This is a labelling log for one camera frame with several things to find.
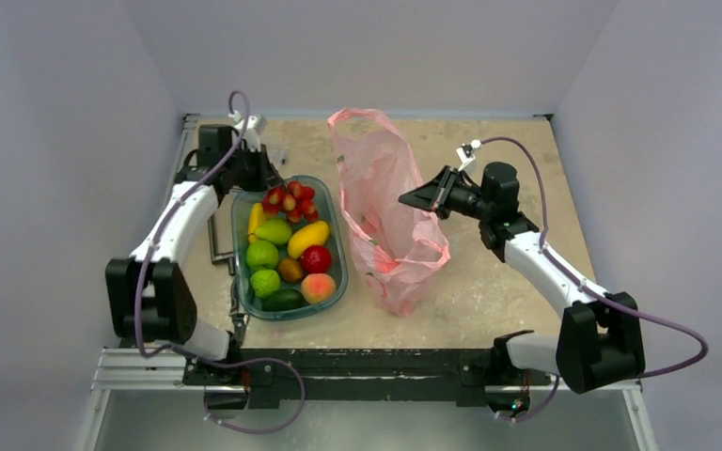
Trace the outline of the yellow fake mango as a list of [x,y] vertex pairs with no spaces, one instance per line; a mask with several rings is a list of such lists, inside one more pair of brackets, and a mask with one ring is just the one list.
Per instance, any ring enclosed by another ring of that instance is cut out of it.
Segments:
[[330,225],[322,220],[305,225],[294,232],[287,244],[289,257],[300,258],[311,245],[324,245],[330,237]]

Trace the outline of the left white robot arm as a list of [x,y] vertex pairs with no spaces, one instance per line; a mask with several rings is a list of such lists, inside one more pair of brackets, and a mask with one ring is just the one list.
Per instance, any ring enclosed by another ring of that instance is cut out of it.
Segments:
[[198,147],[185,157],[150,233],[127,257],[105,267],[116,335],[137,345],[159,341],[207,360],[207,373],[221,384],[240,378],[243,359],[230,350],[230,332],[199,317],[181,266],[231,190],[261,193],[280,184],[260,141],[263,128],[257,116],[200,127]]

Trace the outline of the green fake pear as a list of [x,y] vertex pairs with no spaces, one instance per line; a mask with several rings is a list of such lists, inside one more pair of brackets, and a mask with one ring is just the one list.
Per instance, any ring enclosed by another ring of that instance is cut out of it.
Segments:
[[290,223],[282,218],[268,219],[253,232],[255,238],[269,241],[276,246],[287,244],[292,234]]

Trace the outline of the red fake grape bunch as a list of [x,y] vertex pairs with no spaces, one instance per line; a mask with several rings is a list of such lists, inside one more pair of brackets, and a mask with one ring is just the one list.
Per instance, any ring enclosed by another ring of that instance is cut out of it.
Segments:
[[315,200],[316,191],[311,186],[294,180],[270,189],[260,204],[268,218],[281,216],[292,224],[313,223],[320,218]]

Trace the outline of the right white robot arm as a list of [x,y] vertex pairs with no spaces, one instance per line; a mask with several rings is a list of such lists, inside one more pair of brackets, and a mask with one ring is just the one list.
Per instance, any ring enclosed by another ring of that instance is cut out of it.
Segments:
[[526,370],[539,370],[562,378],[577,394],[639,376],[646,362],[636,301],[626,292],[610,293],[590,284],[567,268],[521,212],[519,193],[516,169],[489,163],[479,184],[446,166],[399,198],[401,204],[441,219],[457,212],[477,220],[484,246],[520,273],[558,314],[555,337],[524,330],[496,338],[493,375],[512,382]]

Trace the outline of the pink plastic bag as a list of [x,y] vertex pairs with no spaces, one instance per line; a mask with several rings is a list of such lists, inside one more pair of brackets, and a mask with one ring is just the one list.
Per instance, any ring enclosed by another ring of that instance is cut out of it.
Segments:
[[353,264],[383,309],[407,317],[450,260],[436,215],[399,201],[423,183],[414,152],[381,110],[344,108],[327,123]]

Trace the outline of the red fake apple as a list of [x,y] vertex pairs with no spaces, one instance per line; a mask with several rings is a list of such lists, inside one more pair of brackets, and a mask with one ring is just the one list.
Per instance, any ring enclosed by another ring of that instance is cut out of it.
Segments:
[[300,263],[307,273],[328,273],[333,256],[323,245],[311,245],[300,256]]

